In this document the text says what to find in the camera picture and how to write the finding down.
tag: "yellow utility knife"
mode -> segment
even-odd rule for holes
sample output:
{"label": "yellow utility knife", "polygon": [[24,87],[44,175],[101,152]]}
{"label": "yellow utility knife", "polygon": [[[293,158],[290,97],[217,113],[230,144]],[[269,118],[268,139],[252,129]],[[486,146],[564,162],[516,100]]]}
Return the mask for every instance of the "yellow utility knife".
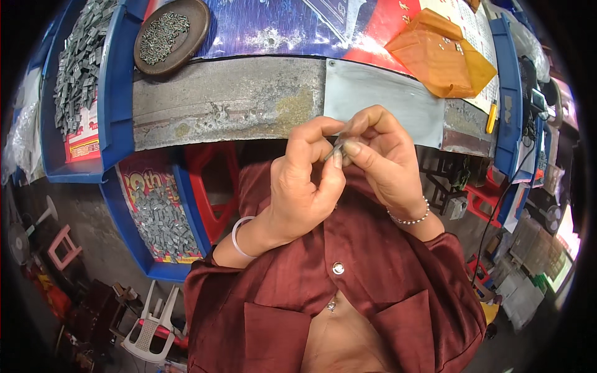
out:
{"label": "yellow utility knife", "polygon": [[493,132],[493,126],[496,124],[496,116],[497,116],[497,100],[493,100],[491,103],[491,108],[489,110],[489,118],[487,119],[487,127],[485,131],[487,133]]}

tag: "maroon satin shirt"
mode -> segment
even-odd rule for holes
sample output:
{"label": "maroon satin shirt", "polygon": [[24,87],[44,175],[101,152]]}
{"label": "maroon satin shirt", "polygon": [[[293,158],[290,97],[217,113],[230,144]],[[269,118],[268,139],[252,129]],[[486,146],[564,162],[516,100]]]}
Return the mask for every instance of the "maroon satin shirt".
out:
{"label": "maroon satin shirt", "polygon": [[[270,202],[271,162],[240,175],[241,216]],[[460,372],[485,333],[458,239],[400,230],[355,166],[338,207],[302,238],[244,270],[211,255],[184,283],[189,372],[299,372],[311,318],[341,290],[404,372]],[[332,272],[335,262],[344,272]]]}

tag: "hand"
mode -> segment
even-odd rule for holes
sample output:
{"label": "hand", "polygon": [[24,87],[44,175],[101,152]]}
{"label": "hand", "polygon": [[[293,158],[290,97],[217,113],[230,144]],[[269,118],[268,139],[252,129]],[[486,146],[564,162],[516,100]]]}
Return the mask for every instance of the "hand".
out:
{"label": "hand", "polygon": [[361,110],[348,121],[342,137],[347,159],[365,171],[377,199],[401,220],[427,211],[412,138],[383,106]]}
{"label": "hand", "polygon": [[311,182],[311,171],[312,164],[323,161],[333,148],[324,136],[343,128],[344,123],[323,116],[297,126],[285,156],[272,162],[272,200],[262,214],[279,245],[310,232],[334,211],[346,184],[342,154],[336,151],[327,160],[319,187]]}

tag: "round wooden tray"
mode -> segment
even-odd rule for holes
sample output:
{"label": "round wooden tray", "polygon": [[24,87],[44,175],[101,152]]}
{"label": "round wooden tray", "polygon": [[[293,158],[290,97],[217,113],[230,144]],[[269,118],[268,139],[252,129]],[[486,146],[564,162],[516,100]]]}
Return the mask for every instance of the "round wooden tray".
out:
{"label": "round wooden tray", "polygon": [[[167,12],[174,12],[189,19],[190,27],[186,33],[176,37],[172,52],[164,61],[151,66],[140,57],[141,38],[151,22],[160,18]],[[161,75],[171,73],[184,65],[197,52],[203,44],[207,31],[210,29],[210,9],[201,0],[174,0],[159,7],[145,20],[137,39],[135,40],[134,56],[135,65],[139,70],[148,75]]]}

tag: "fingernail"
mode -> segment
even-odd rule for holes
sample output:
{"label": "fingernail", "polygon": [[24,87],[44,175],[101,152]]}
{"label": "fingernail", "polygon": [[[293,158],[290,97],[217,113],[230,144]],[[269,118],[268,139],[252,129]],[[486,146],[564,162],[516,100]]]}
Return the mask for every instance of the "fingernail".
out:
{"label": "fingernail", "polygon": [[339,151],[339,150],[336,150],[334,152],[333,157],[334,157],[334,159],[333,159],[333,161],[334,161],[334,167],[336,167],[336,168],[342,168],[342,152]]}
{"label": "fingernail", "polygon": [[361,152],[361,145],[356,141],[346,140],[344,143],[344,152],[349,156],[357,156]]}

